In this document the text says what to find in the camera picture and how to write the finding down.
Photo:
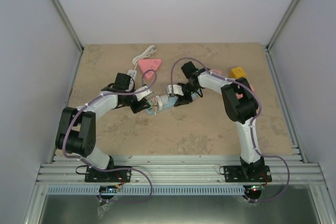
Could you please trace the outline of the green plug adapter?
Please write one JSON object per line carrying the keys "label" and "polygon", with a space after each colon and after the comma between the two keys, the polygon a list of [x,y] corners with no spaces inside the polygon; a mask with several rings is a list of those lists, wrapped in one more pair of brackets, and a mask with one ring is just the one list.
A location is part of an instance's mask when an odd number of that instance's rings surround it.
{"label": "green plug adapter", "polygon": [[157,98],[152,98],[151,100],[149,100],[149,105],[150,105],[149,110],[155,111],[157,109],[157,103],[158,103]]}

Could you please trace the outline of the pink cube socket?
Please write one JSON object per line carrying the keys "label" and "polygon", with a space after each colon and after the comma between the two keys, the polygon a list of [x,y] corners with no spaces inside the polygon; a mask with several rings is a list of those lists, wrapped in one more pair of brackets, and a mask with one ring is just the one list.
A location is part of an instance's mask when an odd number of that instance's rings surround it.
{"label": "pink cube socket", "polygon": [[216,75],[219,75],[219,76],[222,75],[222,71],[217,70],[217,69],[211,69],[211,72],[214,73],[214,74],[216,74]]}

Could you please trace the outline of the light blue power strip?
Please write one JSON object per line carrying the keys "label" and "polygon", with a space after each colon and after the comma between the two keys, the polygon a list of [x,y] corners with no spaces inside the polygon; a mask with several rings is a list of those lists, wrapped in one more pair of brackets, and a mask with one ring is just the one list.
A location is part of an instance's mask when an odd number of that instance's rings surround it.
{"label": "light blue power strip", "polygon": [[167,95],[167,96],[169,97],[169,102],[168,102],[167,105],[164,105],[164,106],[162,106],[162,107],[157,106],[157,109],[156,109],[155,111],[151,111],[151,110],[149,110],[149,109],[146,109],[145,112],[146,112],[148,115],[157,115],[157,114],[159,114],[159,113],[161,113],[161,112],[163,112],[163,111],[165,111],[165,110],[168,110],[168,109],[170,109],[170,108],[173,108],[173,107],[174,107],[174,103],[175,103],[175,101],[177,100],[177,97],[176,97],[176,96],[171,97],[171,96],[169,96],[169,95]]}

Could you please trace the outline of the white power strip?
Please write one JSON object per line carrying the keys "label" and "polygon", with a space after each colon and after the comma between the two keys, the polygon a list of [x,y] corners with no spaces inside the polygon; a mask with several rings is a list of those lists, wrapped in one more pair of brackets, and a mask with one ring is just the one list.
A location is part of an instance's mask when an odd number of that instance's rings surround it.
{"label": "white power strip", "polygon": [[127,75],[130,76],[130,84],[129,84],[129,89],[133,89],[135,87],[135,78],[137,75],[137,71],[134,69],[128,70]]}

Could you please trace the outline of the white charger with ribbon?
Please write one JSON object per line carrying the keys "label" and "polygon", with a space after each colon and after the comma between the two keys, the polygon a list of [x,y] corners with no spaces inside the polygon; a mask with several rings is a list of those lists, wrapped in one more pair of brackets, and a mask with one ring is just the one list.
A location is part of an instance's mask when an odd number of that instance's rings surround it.
{"label": "white charger with ribbon", "polygon": [[156,105],[162,107],[167,105],[169,102],[169,97],[167,95],[156,96]]}

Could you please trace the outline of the pink socket base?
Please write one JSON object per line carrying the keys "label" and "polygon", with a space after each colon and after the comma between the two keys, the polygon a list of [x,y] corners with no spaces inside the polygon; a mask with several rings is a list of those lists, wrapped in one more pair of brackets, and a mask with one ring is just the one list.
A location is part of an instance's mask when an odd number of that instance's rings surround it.
{"label": "pink socket base", "polygon": [[144,75],[145,80],[149,81],[154,76],[154,72],[157,71],[162,64],[162,60],[159,58],[156,59],[140,59],[138,61],[138,67],[142,74]]}

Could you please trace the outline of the yellow cube socket adapter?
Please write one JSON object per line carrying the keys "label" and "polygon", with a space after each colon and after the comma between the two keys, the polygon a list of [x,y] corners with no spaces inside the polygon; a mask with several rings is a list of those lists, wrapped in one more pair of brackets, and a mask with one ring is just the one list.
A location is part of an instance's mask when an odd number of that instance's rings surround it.
{"label": "yellow cube socket adapter", "polygon": [[245,78],[246,73],[242,67],[235,67],[230,70],[229,77],[232,79]]}

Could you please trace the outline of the light pink plug adapter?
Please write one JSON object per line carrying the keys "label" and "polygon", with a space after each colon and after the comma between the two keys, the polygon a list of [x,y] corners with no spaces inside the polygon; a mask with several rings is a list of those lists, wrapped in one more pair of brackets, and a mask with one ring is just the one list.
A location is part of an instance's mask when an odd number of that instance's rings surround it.
{"label": "light pink plug adapter", "polygon": [[250,89],[252,90],[252,92],[256,91],[256,89],[254,88],[254,86],[252,84],[250,85]]}

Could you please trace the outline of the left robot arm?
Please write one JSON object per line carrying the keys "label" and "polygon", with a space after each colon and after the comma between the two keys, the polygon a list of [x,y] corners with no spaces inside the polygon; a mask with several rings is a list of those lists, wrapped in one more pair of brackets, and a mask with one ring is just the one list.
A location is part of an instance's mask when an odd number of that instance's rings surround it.
{"label": "left robot arm", "polygon": [[76,108],[66,107],[61,113],[56,149],[68,159],[78,159],[95,168],[97,176],[104,182],[114,178],[113,157],[100,150],[96,144],[97,121],[106,113],[129,107],[136,114],[150,107],[147,97],[152,94],[153,84],[142,84],[138,89],[130,88],[134,78],[118,73],[113,83],[102,88],[91,101]]}

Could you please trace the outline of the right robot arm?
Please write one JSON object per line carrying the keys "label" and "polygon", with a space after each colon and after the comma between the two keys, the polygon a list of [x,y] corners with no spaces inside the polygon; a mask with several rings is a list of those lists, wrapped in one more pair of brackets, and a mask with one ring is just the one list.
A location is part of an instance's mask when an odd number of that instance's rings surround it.
{"label": "right robot arm", "polygon": [[255,120],[261,108],[246,78],[230,79],[204,67],[198,69],[189,61],[181,70],[187,83],[170,84],[167,92],[177,96],[174,106],[187,105],[193,101],[192,94],[203,96],[203,89],[210,89],[222,96],[228,118],[237,125],[240,141],[241,176],[248,182],[259,177],[265,165],[256,138]]}

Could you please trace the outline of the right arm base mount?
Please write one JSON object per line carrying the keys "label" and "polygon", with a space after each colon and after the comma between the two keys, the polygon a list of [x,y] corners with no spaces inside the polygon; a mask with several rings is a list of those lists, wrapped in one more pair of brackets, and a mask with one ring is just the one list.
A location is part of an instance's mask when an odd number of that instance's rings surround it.
{"label": "right arm base mount", "polygon": [[219,173],[225,177],[227,183],[268,183],[272,182],[269,166],[254,171],[251,175],[245,175],[241,166],[221,166]]}

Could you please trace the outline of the aluminium rail frame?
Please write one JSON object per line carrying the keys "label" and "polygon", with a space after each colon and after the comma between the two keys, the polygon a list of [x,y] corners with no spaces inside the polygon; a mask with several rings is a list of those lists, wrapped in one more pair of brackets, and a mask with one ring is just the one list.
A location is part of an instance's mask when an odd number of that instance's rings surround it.
{"label": "aluminium rail frame", "polygon": [[[286,155],[283,163],[277,158],[265,159],[274,185],[325,184],[319,164],[304,163],[300,155]],[[155,185],[223,185],[225,178],[219,173],[221,166],[239,165],[238,156],[220,155],[158,155],[158,156],[115,156],[117,166],[138,169],[131,176],[132,184],[146,185],[148,176]],[[36,179],[37,184],[83,184],[85,169],[75,159],[55,156],[53,161],[42,164]]]}

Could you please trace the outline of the left aluminium corner post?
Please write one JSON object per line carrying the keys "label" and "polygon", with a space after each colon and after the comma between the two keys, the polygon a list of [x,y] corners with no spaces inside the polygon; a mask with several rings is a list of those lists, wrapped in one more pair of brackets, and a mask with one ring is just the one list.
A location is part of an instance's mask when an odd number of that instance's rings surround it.
{"label": "left aluminium corner post", "polygon": [[76,47],[78,48],[78,50],[80,51],[80,53],[83,53],[84,50],[84,46],[82,45],[82,43],[79,40],[79,37],[77,35],[77,33],[75,32],[64,8],[62,7],[62,4],[60,2],[60,0],[51,0],[52,4],[54,5],[59,17],[61,18],[63,24],[65,25],[66,29],[68,30],[68,33],[70,35],[70,37],[72,38],[73,42],[75,43]]}

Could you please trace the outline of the aluminium corner post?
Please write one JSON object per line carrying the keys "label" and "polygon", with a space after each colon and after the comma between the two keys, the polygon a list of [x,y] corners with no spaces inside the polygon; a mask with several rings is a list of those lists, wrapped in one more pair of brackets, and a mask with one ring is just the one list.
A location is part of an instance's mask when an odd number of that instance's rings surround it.
{"label": "aluminium corner post", "polygon": [[276,27],[274,33],[272,34],[269,42],[267,43],[267,45],[265,46],[265,50],[267,52],[270,52],[272,47],[274,46],[277,38],[279,37],[279,35],[281,34],[283,28],[285,27],[286,23],[288,22],[288,20],[290,19],[292,13],[295,11],[297,5],[299,4],[301,0],[291,0],[288,8],[286,9],[284,15],[282,16],[278,26]]}
{"label": "aluminium corner post", "polygon": [[60,2],[60,0],[51,0],[52,4],[54,5],[59,17],[61,18],[63,24],[65,25],[66,29],[68,30],[68,33],[70,35],[70,37],[72,38],[73,42],[75,43],[76,47],[78,48],[78,50],[80,51],[80,53],[83,53],[84,50],[84,46],[82,45],[82,43],[79,40],[79,37],[77,35],[77,33],[75,32],[64,8],[62,7],[62,4]]}

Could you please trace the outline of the right aluminium corner post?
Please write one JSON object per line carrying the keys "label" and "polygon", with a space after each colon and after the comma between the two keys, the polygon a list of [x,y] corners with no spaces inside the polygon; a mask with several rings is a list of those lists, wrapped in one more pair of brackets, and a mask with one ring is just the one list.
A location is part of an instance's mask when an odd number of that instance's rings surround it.
{"label": "right aluminium corner post", "polygon": [[272,34],[269,42],[267,43],[267,45],[265,46],[265,50],[267,52],[270,52],[272,47],[274,46],[277,38],[279,37],[279,35],[281,34],[283,28],[285,27],[286,23],[288,22],[288,20],[290,19],[292,13],[295,11],[297,5],[299,4],[301,0],[291,0],[288,8],[286,9],[284,15],[282,16],[278,26],[276,27],[274,33]]}

